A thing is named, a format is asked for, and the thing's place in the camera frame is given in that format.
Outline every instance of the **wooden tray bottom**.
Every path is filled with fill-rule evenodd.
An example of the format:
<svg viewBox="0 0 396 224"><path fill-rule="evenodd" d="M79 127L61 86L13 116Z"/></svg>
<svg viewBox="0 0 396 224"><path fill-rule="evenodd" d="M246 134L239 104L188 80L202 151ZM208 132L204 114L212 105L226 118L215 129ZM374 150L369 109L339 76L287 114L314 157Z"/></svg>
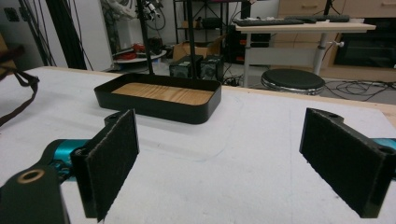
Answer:
<svg viewBox="0 0 396 224"><path fill-rule="evenodd" d="M112 93L144 97L184 105L203 105L209 101L214 92L133 82L123 85Z"/></svg>

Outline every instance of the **wooden desk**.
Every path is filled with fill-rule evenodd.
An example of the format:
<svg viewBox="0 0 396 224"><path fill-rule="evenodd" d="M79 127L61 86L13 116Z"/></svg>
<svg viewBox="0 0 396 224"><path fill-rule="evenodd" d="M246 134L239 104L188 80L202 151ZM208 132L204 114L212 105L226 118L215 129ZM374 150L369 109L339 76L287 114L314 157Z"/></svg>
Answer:
<svg viewBox="0 0 396 224"><path fill-rule="evenodd" d="M364 33L374 30L375 26L352 22L317 22L314 24L281 26L245 26L236 25L235 30L247 34L245 46L244 87L248 86L248 68L251 64L265 65L308 65L319 75L321 61L325 53L328 33ZM252 34L280 33L321 33L320 43L316 49L276 49L251 48Z"/></svg>
<svg viewBox="0 0 396 224"><path fill-rule="evenodd" d="M40 78L38 93L0 129L0 186L51 141L91 139L115 112L99 107L93 88L117 74L50 67L28 73ZM14 77L0 84L0 114L31 94ZM383 114L394 120L395 105L224 87L204 124L136 116L140 154L106 223L394 224L396 183L379 218L360 219L300 154L307 107L336 113L368 137L396 136ZM62 192L72 223L96 223L85 218L76 183L63 183Z"/></svg>

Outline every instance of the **black foam pad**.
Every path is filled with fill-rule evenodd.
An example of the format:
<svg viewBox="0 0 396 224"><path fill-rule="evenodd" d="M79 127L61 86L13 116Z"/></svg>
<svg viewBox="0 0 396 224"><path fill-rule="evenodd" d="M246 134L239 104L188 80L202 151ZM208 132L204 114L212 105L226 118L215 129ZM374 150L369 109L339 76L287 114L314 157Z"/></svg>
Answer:
<svg viewBox="0 0 396 224"><path fill-rule="evenodd" d="M396 151L307 108L300 152L360 217L377 217L396 167Z"/></svg>
<svg viewBox="0 0 396 224"><path fill-rule="evenodd" d="M87 217L105 218L134 165L139 147L134 111L118 114L71 156Z"/></svg>
<svg viewBox="0 0 396 224"><path fill-rule="evenodd" d="M298 90L317 89L325 84L321 77L297 69L273 69L264 72L262 76L268 82L274 83L279 87Z"/></svg>

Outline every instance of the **black stool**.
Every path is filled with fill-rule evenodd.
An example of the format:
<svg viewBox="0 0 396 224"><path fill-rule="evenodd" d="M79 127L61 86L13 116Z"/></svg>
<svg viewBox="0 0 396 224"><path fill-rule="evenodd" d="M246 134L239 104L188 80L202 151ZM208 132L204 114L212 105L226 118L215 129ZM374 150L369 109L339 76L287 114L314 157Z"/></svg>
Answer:
<svg viewBox="0 0 396 224"><path fill-rule="evenodd" d="M321 77L297 69L274 69L262 74L262 85L275 91L317 95L323 91L324 84Z"/></svg>

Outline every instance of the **red object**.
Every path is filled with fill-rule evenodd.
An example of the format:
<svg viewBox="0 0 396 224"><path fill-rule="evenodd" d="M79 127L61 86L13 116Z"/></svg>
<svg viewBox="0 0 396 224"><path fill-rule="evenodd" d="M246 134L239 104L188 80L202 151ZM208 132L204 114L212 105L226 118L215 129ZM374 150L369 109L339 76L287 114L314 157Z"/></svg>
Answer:
<svg viewBox="0 0 396 224"><path fill-rule="evenodd" d="M135 53L145 52L145 46L143 44L133 44L132 48Z"/></svg>
<svg viewBox="0 0 396 224"><path fill-rule="evenodd" d="M116 56L116 60L132 60L135 59L137 56L133 52L126 52Z"/></svg>

